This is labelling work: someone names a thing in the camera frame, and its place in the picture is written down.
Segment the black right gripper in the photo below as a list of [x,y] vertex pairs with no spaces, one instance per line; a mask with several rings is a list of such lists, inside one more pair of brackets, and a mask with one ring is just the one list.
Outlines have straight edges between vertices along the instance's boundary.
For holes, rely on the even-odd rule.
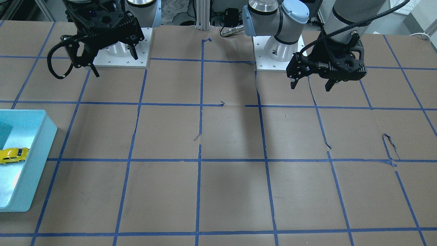
[[137,17],[126,9],[125,0],[64,0],[63,3],[68,19],[77,28],[75,35],[61,38],[72,67],[89,66],[95,77],[100,77],[94,58],[99,50],[118,42],[126,44],[133,59],[138,60],[136,46],[144,35]]

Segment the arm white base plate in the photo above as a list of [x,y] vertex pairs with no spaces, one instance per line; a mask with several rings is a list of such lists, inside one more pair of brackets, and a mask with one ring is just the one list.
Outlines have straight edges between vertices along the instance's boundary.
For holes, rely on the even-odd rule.
[[285,72],[293,54],[305,46],[302,35],[291,45],[280,43],[273,36],[255,36],[252,40],[258,72]]
[[95,67],[103,68],[147,68],[150,57],[153,28],[142,28],[144,40],[136,46],[138,59],[134,59],[128,46],[118,42],[112,46],[102,49],[95,57]]

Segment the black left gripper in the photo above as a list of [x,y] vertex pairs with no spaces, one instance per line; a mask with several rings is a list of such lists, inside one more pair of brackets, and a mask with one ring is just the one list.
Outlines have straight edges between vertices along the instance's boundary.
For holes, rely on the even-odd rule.
[[326,38],[314,44],[307,56],[303,50],[295,52],[286,67],[291,89],[296,88],[299,79],[311,74],[328,79],[325,84],[327,92],[331,91],[337,81],[362,79],[367,74],[364,51],[360,35],[351,34],[351,40],[346,44]]

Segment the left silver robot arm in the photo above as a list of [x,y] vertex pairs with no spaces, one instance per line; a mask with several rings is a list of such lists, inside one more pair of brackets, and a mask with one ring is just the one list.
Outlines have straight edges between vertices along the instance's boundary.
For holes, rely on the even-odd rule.
[[247,36],[270,36],[269,56],[288,62],[286,75],[294,89],[303,77],[318,74],[327,79],[326,91],[340,81],[358,81],[367,74],[361,38],[381,17],[383,0],[336,0],[317,40],[291,55],[279,57],[278,48],[297,44],[310,19],[310,9],[300,0],[249,0],[242,9]]

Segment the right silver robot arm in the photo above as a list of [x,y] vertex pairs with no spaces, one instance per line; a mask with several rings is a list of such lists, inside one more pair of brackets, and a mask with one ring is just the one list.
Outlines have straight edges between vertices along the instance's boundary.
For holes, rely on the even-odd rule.
[[[75,35],[63,35],[48,54],[52,75],[64,79],[73,68],[146,68],[152,29],[162,23],[160,0],[64,0],[67,19],[77,28]],[[51,64],[53,53],[64,47],[71,64],[57,75]]]

